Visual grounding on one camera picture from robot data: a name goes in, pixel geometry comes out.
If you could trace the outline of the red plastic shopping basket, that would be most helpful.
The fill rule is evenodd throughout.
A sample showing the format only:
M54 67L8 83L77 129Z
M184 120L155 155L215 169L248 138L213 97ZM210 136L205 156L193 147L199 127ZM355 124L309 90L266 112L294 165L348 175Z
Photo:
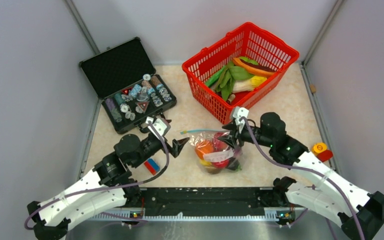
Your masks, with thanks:
M222 124L230 121L234 107L250 109L273 90L290 65L299 58L299 52L282 39L252 22L246 22L211 46L182 64L192 96ZM262 85L251 92L237 93L232 104L205 86L205 82L234 57L248 57L275 71Z

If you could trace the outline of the small orange pumpkin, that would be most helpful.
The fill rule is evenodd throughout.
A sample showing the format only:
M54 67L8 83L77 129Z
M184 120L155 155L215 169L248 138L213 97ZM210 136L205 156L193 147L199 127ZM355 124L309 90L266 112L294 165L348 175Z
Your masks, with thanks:
M200 160L203 160L204 159L204 155L211 154L215 150L214 150L214 145L213 145L213 143L211 141L203 140L203 141L198 142L196 144L196 146L194 147L194 151L195 151L196 155L198 156L198 158Z

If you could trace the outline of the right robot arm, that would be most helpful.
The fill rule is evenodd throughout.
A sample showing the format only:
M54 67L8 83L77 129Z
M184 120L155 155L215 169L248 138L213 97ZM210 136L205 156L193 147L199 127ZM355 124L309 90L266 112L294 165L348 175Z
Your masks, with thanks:
M266 112L259 126L251 126L239 112L222 128L229 133L220 140L230 147L252 143L270 163L314 184L312 189L287 176L278 179L273 192L277 205L291 203L316 212L338 225L351 240L372 240L384 225L384 194L360 188L326 166L307 146L287 134L286 124L277 113Z

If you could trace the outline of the dark purple grape bunch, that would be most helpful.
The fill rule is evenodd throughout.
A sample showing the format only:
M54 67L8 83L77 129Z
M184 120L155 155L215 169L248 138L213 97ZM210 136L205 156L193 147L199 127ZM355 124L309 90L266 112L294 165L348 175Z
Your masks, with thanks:
M229 158L228 165L226 166L226 169L229 171L233 171L233 172L240 171L242 169L242 166L240 163L241 157L242 157L242 155L239 154L239 155L235 155L235 156Z

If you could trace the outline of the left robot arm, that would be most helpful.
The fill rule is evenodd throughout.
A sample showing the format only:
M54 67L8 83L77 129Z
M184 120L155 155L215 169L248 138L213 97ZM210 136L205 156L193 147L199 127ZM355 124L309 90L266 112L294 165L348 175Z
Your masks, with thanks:
M148 117L146 126L146 138L125 134L114 145L114 151L80 180L48 200L29 203L24 227L32 230L38 240L63 240L75 226L97 214L125 204L136 206L141 198L140 186L160 177L170 157L178 157L189 142L186 137L169 144L165 134L171 126L163 118ZM134 180L130 169L144 164L158 151L165 153L166 165L149 179Z

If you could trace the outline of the clear zip top bag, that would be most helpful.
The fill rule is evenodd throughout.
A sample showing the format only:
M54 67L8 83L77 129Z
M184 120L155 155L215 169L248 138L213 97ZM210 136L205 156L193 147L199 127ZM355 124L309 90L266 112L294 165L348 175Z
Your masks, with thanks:
M189 144L193 147L193 150L195 152L195 146L197 143L204 140L208 140L212 142L213 136L219 132L229 133L227 130L216 130L216 129L192 129L192 130L183 130L180 133L182 135L187 135L189 137ZM232 148L232 150L228 150L228 151L213 152L213 153L205 154L203 157L205 161L213 163L213 162L224 161L236 155L242 155L242 149L240 147ZM201 166L205 169L207 173L212 175L219 174L220 172L223 172L223 171L230 171L226 168L220 169L220 168L215 168L213 166L211 167L205 167L203 165Z

